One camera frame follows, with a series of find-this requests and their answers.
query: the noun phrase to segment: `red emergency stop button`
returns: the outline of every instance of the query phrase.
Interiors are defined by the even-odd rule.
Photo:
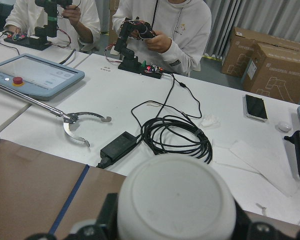
[[[22,79],[22,77],[20,76],[15,76],[13,79],[12,79],[13,83],[12,85],[13,86],[16,86],[16,87],[20,87],[22,86],[24,83],[24,80]]]

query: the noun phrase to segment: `power adapter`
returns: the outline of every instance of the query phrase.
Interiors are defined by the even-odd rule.
[[[127,131],[118,136],[100,151],[101,161],[96,166],[105,169],[117,162],[137,146],[137,138]]]

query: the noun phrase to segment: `desk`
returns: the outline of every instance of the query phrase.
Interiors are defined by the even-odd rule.
[[[86,58],[77,69],[85,72],[85,78],[81,81],[83,85],[62,102],[55,102],[55,107],[65,113],[87,111],[112,117],[111,123],[102,123],[91,117],[82,118],[79,127],[73,126],[73,133],[89,140],[90,148],[66,135],[60,118],[36,106],[31,106],[4,129],[1,138],[96,166],[101,160],[100,149],[107,143],[124,131],[135,136],[139,134],[140,128],[130,110],[147,100],[163,102],[172,85],[169,75],[155,79],[122,71],[117,64],[107,62],[103,56],[95,54]],[[291,175],[295,169],[291,170],[287,155],[294,156],[294,147],[284,142],[283,136],[291,136],[300,129],[298,105],[264,97],[269,119],[267,122],[259,122],[244,116],[243,96],[246,92],[184,76],[177,75],[176,78],[185,83],[200,100],[204,115],[213,115],[219,119],[216,127],[202,127],[213,145],[214,157],[210,165],[226,181],[241,207],[261,214],[261,208],[256,205],[260,204],[267,208],[268,217],[297,224],[300,221],[300,181],[296,180],[297,192],[287,197],[229,148],[235,141],[244,141],[255,150],[275,153],[278,164]],[[177,85],[167,104],[187,114],[198,115],[197,103],[186,89]],[[135,114],[144,123],[153,118],[158,110],[155,106],[143,106]],[[176,114],[168,110],[162,112],[161,116],[166,113]],[[202,119],[193,121],[201,127]],[[279,121],[291,123],[292,130],[286,134],[280,132],[276,127]],[[153,155],[148,146],[141,143],[108,170],[128,175],[136,165]]]
[[[20,54],[28,53],[56,63],[63,61],[71,53],[70,49],[56,46],[50,46],[43,51],[39,51],[5,42],[3,38],[1,38],[0,41],[5,45],[17,48]],[[18,53],[15,49],[0,45],[0,62],[16,57],[17,55]],[[75,68],[88,56],[88,54],[83,52],[75,52],[74,55],[71,56],[71,58],[65,63],[65,65]],[[11,121],[16,119],[28,107],[30,107],[30,104],[27,102],[0,90],[0,131],[10,124]]]

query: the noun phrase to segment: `blue tape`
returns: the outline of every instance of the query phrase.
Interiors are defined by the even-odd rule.
[[[52,235],[55,234],[57,228],[59,227],[59,224],[61,223],[63,217],[64,217],[65,214],[66,214],[66,211],[68,210],[68,208],[69,208],[69,206],[70,206],[72,200],[74,199],[74,197],[75,197],[75,195],[76,195],[78,189],[80,188],[80,185],[81,185],[81,183],[83,182],[83,180],[84,180],[84,178],[85,178],[85,176],[86,176],[88,170],[89,170],[89,165],[85,165],[85,167],[84,167],[84,169],[83,169],[81,175],[79,176],[78,180],[76,181],[76,183],[75,183],[73,189],[71,190],[71,192],[70,192],[68,198],[66,199],[66,201],[65,201],[65,203],[64,203],[64,205],[63,205],[63,207],[61,208],[61,210],[60,210],[58,216],[57,216],[56,219],[54,220],[54,223],[52,224],[52,227],[51,227],[50,230],[49,230],[49,234],[52,234]]]

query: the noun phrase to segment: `hand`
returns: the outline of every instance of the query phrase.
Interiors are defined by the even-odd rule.
[[[81,11],[76,5],[68,5],[65,7],[61,15],[68,18],[70,24],[75,27],[80,22]]]
[[[165,35],[162,31],[155,31],[156,36],[145,40],[145,43],[150,51],[165,53],[171,46],[172,39]]]

